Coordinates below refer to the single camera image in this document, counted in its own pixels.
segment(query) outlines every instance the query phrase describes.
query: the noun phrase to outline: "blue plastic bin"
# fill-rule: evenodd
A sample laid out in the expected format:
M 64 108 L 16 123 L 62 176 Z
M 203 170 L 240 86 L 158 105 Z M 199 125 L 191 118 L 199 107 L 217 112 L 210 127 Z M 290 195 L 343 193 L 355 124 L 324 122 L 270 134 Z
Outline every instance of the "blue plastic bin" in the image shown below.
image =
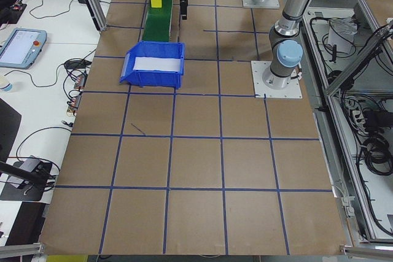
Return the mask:
M 184 43 L 140 41 L 125 56 L 120 82 L 127 81 L 140 87 L 162 86 L 178 89 L 182 85 L 184 73 L 184 50 Z M 178 72 L 134 70 L 137 57 L 179 59 L 180 70 Z

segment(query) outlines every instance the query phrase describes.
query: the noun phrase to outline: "brown cardboard floor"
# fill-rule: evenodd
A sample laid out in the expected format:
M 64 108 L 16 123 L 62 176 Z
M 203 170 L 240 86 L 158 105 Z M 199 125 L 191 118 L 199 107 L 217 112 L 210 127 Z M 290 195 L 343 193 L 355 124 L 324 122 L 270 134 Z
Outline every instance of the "brown cardboard floor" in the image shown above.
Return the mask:
M 338 254 L 343 229 L 304 87 L 302 100 L 254 98 L 250 60 L 271 59 L 280 11 L 190 0 L 174 91 L 119 85 L 148 4 L 113 1 L 41 236 L 46 252 Z

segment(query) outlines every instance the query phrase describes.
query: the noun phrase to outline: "white table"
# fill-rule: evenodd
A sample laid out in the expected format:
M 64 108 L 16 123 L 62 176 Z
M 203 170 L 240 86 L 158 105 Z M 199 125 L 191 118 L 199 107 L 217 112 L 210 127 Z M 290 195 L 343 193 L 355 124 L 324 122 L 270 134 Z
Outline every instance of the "white table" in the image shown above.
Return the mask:
M 71 0 L 44 0 L 44 5 L 32 11 L 37 17 L 56 15 L 68 10 Z M 45 30 L 52 43 L 97 44 L 99 32 L 95 29 L 85 4 L 73 1 L 71 11 L 55 18 L 35 19 L 29 11 L 41 4 L 41 0 L 23 0 L 28 6 L 21 16 L 18 26 Z M 109 5 L 101 3 L 105 15 Z
M 33 13 L 37 16 L 54 15 L 68 9 L 71 0 L 44 0 L 44 6 Z M 48 33 L 48 39 L 42 52 L 35 63 L 27 70 L 38 85 L 48 85 L 55 81 L 56 68 L 70 58 L 83 58 L 94 50 L 99 41 L 99 32 L 95 29 L 93 20 L 87 6 L 74 1 L 71 11 L 55 18 L 37 20 L 29 11 L 41 0 L 25 0 L 26 11 L 21 16 L 18 24 L 9 25 L 0 31 L 0 44 L 8 38 L 14 28 L 43 29 Z M 102 3 L 104 13 L 107 13 L 108 4 Z M 0 74 L 5 74 L 12 69 L 0 68 Z M 36 88 L 30 81 L 30 77 L 22 73 L 11 73 L 7 76 L 13 85 L 13 89 L 6 93 L 1 92 L 0 98 L 22 114 L 22 120 L 17 138 L 10 153 L 15 156 L 15 151 L 23 139 L 32 132 L 51 126 L 64 126 L 61 121 L 71 122 L 74 117 L 66 113 L 68 100 L 63 91 L 63 81 L 66 77 L 64 67 L 59 69 L 58 82 L 53 87 Z M 73 82 L 68 79 L 66 89 L 71 90 Z M 35 134 L 23 145 L 20 156 L 35 155 L 52 160 L 61 167 L 70 133 L 62 129 L 50 129 Z M 12 164 L 16 159 L 9 159 Z M 56 167 L 52 168 L 52 174 L 57 174 Z M 7 176 L 3 174 L 0 180 L 5 181 Z M 50 203 L 52 191 L 44 193 L 41 202 Z M 21 202 L 0 201 L 0 230 L 6 236 L 9 235 L 15 217 L 19 211 Z M 0 238 L 0 246 L 5 245 L 7 238 Z

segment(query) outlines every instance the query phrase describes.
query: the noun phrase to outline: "green conveyor belt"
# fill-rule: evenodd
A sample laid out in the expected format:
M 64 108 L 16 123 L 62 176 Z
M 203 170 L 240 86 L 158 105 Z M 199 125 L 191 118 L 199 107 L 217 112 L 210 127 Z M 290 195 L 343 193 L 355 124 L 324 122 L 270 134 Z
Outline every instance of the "green conveyor belt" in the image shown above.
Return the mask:
M 173 0 L 162 0 L 162 8 L 159 9 L 149 5 L 142 40 L 169 42 L 172 5 Z

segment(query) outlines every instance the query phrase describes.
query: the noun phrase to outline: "tablet screen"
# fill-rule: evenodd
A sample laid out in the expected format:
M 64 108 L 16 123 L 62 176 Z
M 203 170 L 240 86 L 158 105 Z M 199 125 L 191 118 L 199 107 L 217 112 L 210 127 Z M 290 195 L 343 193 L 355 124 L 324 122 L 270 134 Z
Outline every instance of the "tablet screen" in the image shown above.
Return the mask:
M 0 63 L 22 64 L 39 32 L 17 31 L 0 56 Z

